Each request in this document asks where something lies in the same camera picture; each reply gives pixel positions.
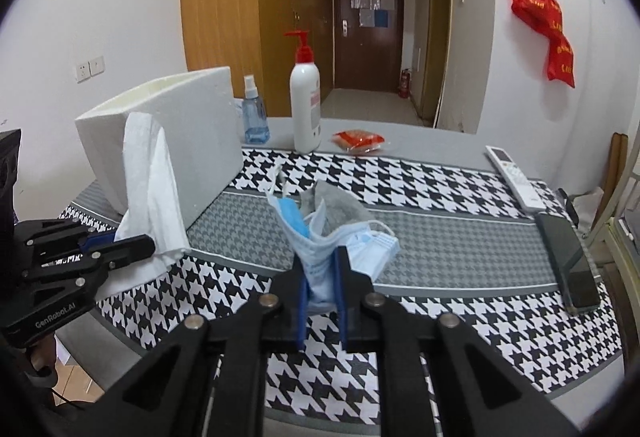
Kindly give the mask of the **person's left hand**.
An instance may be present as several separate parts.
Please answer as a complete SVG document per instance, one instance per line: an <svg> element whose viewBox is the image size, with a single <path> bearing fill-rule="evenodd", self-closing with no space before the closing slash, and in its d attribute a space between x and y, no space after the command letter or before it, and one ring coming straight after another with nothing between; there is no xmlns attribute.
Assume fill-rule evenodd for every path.
<svg viewBox="0 0 640 437"><path fill-rule="evenodd" d="M39 376L48 376L55 370L56 341L53 334L40 339L32 346L30 363Z"/></svg>

